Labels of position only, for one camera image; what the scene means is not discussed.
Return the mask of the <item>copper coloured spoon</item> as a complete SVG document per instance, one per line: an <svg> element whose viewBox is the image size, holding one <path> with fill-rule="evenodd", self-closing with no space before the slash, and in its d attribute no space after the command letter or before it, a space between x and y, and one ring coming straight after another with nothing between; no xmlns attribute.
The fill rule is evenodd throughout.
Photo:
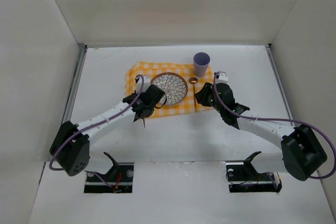
<svg viewBox="0 0 336 224"><path fill-rule="evenodd" d="M188 81L193 86L194 110L195 110L195 112L197 112L197 104L196 104L195 94L196 94L196 84L198 83L198 79L196 77L190 77Z"/></svg>

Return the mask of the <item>floral patterned ceramic plate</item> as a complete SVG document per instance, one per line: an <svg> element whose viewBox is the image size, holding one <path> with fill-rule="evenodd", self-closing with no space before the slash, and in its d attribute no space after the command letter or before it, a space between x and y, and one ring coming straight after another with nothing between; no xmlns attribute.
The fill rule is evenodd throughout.
<svg viewBox="0 0 336 224"><path fill-rule="evenodd" d="M188 85L183 77L173 72L163 72L152 78L151 83L164 91L160 105L177 105L187 96Z"/></svg>

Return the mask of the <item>yellow white checkered napkin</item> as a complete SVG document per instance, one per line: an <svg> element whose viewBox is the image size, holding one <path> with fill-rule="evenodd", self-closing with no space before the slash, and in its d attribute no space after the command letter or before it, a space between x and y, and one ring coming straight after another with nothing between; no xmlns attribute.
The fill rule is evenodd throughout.
<svg viewBox="0 0 336 224"><path fill-rule="evenodd" d="M131 69L126 71L125 84L124 84L125 94L130 95L135 90L136 75L141 74L143 76L149 76L152 79L157 74L163 72L173 72L183 77L188 85L188 93L186 98L181 103L172 106L164 105L163 108L158 110L156 109L150 118L154 119L154 118L162 118L165 116L194 113L195 110L193 99L193 86L188 81L190 77L194 77L194 70L192 64L139 61ZM196 92L200 91L206 82L211 83L212 81L213 81L213 71L211 67L208 67L205 76L198 78L198 83L196 84ZM197 112L203 112L206 110L210 110L210 108L202 107L199 104L197 105Z"/></svg>

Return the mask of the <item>lilac plastic cup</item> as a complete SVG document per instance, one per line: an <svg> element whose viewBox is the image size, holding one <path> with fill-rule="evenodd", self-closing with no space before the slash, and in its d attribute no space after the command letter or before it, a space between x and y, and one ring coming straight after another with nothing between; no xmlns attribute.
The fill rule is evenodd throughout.
<svg viewBox="0 0 336 224"><path fill-rule="evenodd" d="M196 77L203 77L210 63L210 56L205 52L198 52L193 57L194 74Z"/></svg>

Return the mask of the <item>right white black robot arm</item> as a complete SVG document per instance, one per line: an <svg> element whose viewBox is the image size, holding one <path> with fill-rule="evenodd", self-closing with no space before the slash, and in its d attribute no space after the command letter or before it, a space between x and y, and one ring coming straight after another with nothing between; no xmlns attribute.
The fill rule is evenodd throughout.
<svg viewBox="0 0 336 224"><path fill-rule="evenodd" d="M227 125L261 137L281 150L273 154L256 151L245 159L244 162L260 174L284 172L305 181L327 160L311 127L262 120L249 107L235 101L227 84L207 82L195 93L195 99L202 106L213 107Z"/></svg>

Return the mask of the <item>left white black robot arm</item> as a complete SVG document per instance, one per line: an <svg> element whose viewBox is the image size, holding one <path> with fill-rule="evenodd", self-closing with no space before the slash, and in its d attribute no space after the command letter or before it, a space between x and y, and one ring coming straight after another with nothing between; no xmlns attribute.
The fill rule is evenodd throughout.
<svg viewBox="0 0 336 224"><path fill-rule="evenodd" d="M61 125L50 147L49 169L76 176L82 171L105 175L116 161L105 153L90 151L92 145L113 130L150 117L164 91L151 84L145 91L133 93L111 109L80 123L67 121Z"/></svg>

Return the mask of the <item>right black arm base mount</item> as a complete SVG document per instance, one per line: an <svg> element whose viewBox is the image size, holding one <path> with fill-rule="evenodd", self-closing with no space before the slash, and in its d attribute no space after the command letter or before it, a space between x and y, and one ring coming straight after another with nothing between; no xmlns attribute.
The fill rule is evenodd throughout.
<svg viewBox="0 0 336 224"><path fill-rule="evenodd" d="M225 165L230 193L279 193L282 189L278 173L258 173L243 161L227 162Z"/></svg>

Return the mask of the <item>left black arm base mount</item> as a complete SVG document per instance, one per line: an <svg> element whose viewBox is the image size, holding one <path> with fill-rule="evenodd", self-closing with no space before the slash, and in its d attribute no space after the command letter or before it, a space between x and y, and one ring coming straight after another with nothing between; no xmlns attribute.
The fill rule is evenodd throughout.
<svg viewBox="0 0 336 224"><path fill-rule="evenodd" d="M93 168L86 170L85 194L130 194L133 190L134 163L119 163L109 153L94 160L94 164L105 161L102 172Z"/></svg>

